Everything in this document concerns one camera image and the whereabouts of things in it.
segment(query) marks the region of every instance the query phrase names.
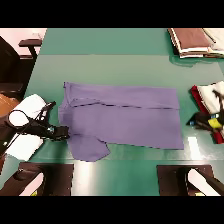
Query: chair armrest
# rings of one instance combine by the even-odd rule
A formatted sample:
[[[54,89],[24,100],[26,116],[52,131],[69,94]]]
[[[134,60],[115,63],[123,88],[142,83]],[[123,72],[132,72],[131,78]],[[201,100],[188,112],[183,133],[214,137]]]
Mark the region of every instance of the chair armrest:
[[[23,89],[22,83],[0,83],[1,94],[20,94]]]
[[[40,47],[41,45],[42,40],[40,39],[27,39],[19,42],[20,47]]]

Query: stacked cloth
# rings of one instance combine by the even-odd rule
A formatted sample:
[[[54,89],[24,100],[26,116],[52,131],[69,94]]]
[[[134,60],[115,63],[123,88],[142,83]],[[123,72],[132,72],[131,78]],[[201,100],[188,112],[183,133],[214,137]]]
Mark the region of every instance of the stacked cloth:
[[[224,57],[224,28],[168,28],[180,58]]]
[[[191,94],[193,95],[200,111],[206,114],[215,114],[220,111],[219,99],[212,92],[216,90],[224,94],[224,82],[218,82],[208,86],[193,86]],[[213,137],[218,144],[224,143],[224,130],[213,133]]]
[[[75,159],[94,162],[106,143],[184,149],[175,89],[64,83],[59,122]]]

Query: tabletop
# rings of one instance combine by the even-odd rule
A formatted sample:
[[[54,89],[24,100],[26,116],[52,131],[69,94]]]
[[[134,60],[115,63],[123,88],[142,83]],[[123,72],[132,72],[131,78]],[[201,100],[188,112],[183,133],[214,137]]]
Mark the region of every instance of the tabletop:
[[[30,161],[74,163],[72,195],[159,195],[158,164],[211,164],[214,175],[224,181],[223,145],[214,144],[208,132],[186,126],[198,111],[189,89],[223,80],[223,61],[180,59],[173,54],[171,44],[164,28],[48,29],[26,96],[36,93],[46,102],[56,101],[51,124],[59,124],[58,106],[65,81],[172,87],[177,89],[180,103],[185,148],[163,150],[109,144],[110,155],[87,163],[74,160],[65,141],[46,140]],[[192,145],[191,137],[197,139],[198,145]],[[18,164],[18,160],[8,156],[0,184],[15,172]]]

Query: green table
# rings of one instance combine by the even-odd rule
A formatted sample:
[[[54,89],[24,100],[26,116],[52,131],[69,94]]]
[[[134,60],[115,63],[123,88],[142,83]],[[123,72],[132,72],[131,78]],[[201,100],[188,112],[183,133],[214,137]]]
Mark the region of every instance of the green table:
[[[198,111],[188,92],[189,88],[194,84],[207,85],[223,80],[220,68],[222,61],[203,59],[196,63],[195,59],[184,59],[184,62],[195,62],[195,65],[177,66],[170,62],[170,57],[176,62],[183,62],[183,59],[172,54],[171,42],[164,38],[167,34],[164,29],[127,30],[116,29],[115,33],[111,33],[116,38],[112,38],[108,33],[102,34],[102,29],[63,29],[63,32],[61,29],[48,29],[26,96],[36,93],[47,102],[55,100],[57,105],[51,112],[50,123],[58,125],[57,109],[63,99],[64,81],[173,87],[177,89],[181,107],[185,149],[161,150],[111,144],[109,156],[95,163],[86,163],[73,159],[66,142],[46,140],[31,162],[74,163],[72,195],[158,195],[157,164],[211,164],[215,176],[224,182],[221,172],[223,145],[214,144],[208,132],[196,131],[185,125],[192,114]],[[95,38],[86,36],[88,32],[94,32],[101,41],[96,42]],[[143,45],[123,46],[122,43],[128,38],[127,32],[135,35],[130,37],[130,43],[144,40]],[[63,41],[59,46],[57,43],[60,38]],[[109,46],[110,38],[116,40],[119,46]],[[189,144],[189,137],[197,138],[198,147]],[[7,158],[0,183],[17,169],[18,163],[15,158]]]

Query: black armrest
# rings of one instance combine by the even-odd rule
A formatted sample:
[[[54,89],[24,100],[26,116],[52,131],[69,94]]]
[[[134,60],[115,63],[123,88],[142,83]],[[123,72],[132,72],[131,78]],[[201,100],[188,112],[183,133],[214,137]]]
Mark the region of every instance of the black armrest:
[[[21,40],[19,42],[20,47],[40,47],[42,45],[42,40],[40,39],[27,39]]]
[[[42,40],[40,39],[27,39],[27,40],[21,40],[19,42],[20,47],[28,47],[30,53],[32,54],[34,60],[37,58],[37,53],[35,51],[34,47],[40,47],[42,45]]]
[[[22,83],[0,83],[1,94],[20,94],[23,89]]]

